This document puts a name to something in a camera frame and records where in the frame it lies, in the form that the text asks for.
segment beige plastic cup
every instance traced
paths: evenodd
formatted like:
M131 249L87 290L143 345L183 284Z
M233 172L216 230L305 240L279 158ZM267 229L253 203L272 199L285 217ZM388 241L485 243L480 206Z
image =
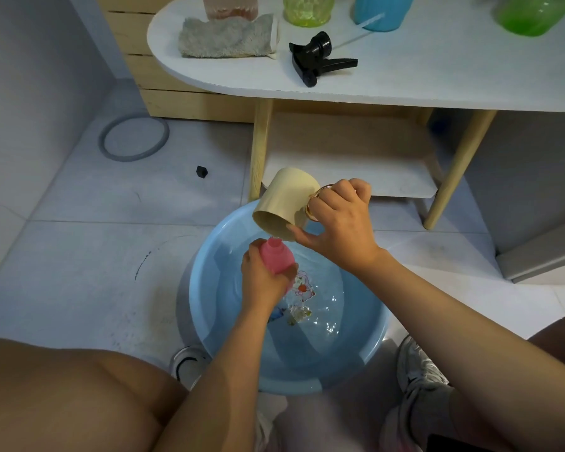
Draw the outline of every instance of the beige plastic cup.
M308 222L305 207L320 189L318 182L305 171L282 168L253 211L253 220L266 233L285 241L295 241L288 223L303 228Z

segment gray towel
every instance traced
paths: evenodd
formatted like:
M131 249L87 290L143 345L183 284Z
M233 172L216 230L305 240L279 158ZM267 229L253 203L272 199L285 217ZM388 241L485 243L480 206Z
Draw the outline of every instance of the gray towel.
M263 57L276 52L277 41L278 22L273 14L253 22L243 17L208 22L190 17L182 25L178 48L183 57Z

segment pink plastic bottle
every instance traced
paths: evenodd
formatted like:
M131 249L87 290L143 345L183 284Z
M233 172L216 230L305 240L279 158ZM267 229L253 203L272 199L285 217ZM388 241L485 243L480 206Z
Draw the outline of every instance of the pink plastic bottle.
M263 243L260 255L264 265L274 274L282 273L295 263L293 252L279 238L270 238Z

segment gold ring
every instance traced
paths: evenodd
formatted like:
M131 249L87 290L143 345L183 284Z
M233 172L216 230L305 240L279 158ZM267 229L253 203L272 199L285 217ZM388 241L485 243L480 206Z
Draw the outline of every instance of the gold ring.
M320 192L322 192L324 189L330 189L332 186L334 186L335 184L327 184L324 187L321 187L320 189L316 190L314 193L312 193L309 198L308 198L308 204L305 205L305 215L308 216L308 219L311 220L312 222L318 222L318 219L316 219L314 217L314 214L312 214L311 212L309 212L309 200L311 200L312 198L317 197Z

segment green bottle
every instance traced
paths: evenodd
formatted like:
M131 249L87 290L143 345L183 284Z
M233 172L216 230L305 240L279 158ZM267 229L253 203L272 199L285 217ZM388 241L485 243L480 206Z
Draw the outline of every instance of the green bottle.
M518 35L540 36L565 15L565 0L507 0L497 21Z
M335 0L283 0L287 21L299 27L318 27L331 19Z

